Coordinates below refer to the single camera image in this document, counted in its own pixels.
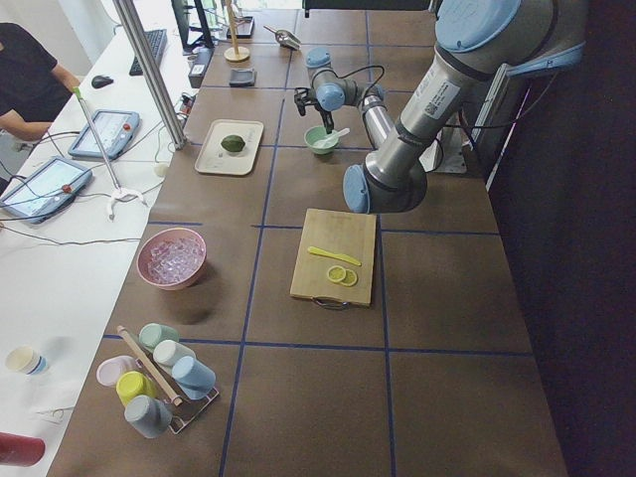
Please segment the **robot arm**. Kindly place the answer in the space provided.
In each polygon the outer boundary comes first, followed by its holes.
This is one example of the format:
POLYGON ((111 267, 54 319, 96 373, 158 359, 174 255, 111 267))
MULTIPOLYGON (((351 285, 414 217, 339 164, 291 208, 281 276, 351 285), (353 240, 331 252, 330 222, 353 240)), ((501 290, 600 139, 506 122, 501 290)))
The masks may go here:
POLYGON ((468 91, 502 65, 515 76, 566 70, 582 57, 585 1, 444 1, 437 11, 434 58, 397 119, 390 119, 381 91, 338 76, 325 48, 305 57, 310 85, 294 94, 297 109, 321 114, 326 131, 344 105, 361 112, 374 147, 365 162, 349 167, 343 194, 354 213, 401 213, 426 192, 420 162, 468 91))

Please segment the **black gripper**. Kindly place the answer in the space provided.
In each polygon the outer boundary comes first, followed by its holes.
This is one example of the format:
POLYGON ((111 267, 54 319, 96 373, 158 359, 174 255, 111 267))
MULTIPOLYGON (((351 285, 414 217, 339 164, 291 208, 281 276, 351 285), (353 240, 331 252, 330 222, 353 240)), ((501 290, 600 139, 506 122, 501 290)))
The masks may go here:
POLYGON ((334 121, 332 113, 322 107, 320 103, 315 103, 314 108, 319 112, 325 134, 332 133, 334 130, 334 121))

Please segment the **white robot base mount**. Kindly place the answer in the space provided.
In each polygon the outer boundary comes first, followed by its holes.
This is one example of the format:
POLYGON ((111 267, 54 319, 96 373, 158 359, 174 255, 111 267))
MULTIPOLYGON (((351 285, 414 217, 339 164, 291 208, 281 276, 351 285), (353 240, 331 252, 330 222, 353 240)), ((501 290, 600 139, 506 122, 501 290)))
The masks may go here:
POLYGON ((468 173, 473 147, 464 119, 462 111, 454 113, 448 120, 449 127, 443 127, 421 154, 419 162, 426 173, 468 173))

